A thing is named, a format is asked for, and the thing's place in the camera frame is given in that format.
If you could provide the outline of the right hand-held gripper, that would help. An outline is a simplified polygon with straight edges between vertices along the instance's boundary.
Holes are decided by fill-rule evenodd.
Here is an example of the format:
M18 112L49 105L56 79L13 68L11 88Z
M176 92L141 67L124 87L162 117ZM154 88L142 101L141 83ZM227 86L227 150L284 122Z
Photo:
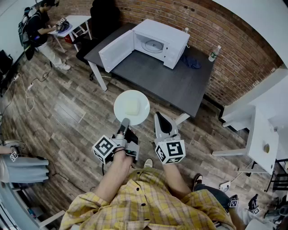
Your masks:
M185 142L181 140L176 122L167 115L156 112L154 115L156 139L155 152L162 164L180 162L185 156Z

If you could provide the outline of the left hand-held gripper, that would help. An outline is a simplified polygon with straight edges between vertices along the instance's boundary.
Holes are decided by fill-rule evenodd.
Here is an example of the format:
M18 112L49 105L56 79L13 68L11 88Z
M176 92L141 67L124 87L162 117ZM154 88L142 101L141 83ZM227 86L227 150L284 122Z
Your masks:
M133 158L133 163L138 161L140 151L138 137L129 129L129 123L130 120L124 118L117 135L113 135L111 138L103 135L92 146L94 155L102 162L102 164L112 162L113 156L118 148L123 148L126 155Z

